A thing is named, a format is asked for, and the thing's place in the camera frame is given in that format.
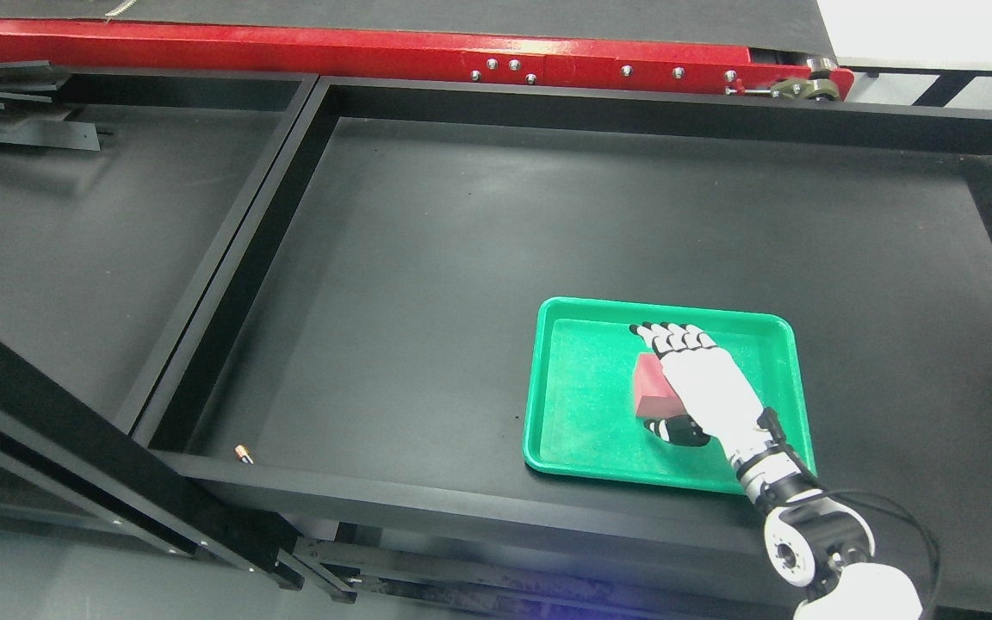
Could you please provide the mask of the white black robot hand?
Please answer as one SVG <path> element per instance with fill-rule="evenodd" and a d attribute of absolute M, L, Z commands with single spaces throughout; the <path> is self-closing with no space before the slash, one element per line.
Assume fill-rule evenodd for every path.
<path fill-rule="evenodd" d="M 705 435 L 719 441 L 734 470 L 767 451 L 771 432 L 759 425 L 764 405 L 728 350 L 688 323 L 634 323 L 662 373 Z"/>

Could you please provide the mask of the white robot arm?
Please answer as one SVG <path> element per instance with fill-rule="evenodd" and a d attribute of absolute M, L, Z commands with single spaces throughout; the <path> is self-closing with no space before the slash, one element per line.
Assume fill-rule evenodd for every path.
<path fill-rule="evenodd" d="M 795 619 L 922 619 L 925 605 L 901 569 L 877 562 L 871 526 L 820 486 L 788 443 L 775 409 L 757 443 L 733 456 L 741 489 L 763 514 L 764 549 L 782 580 L 802 590 Z"/>

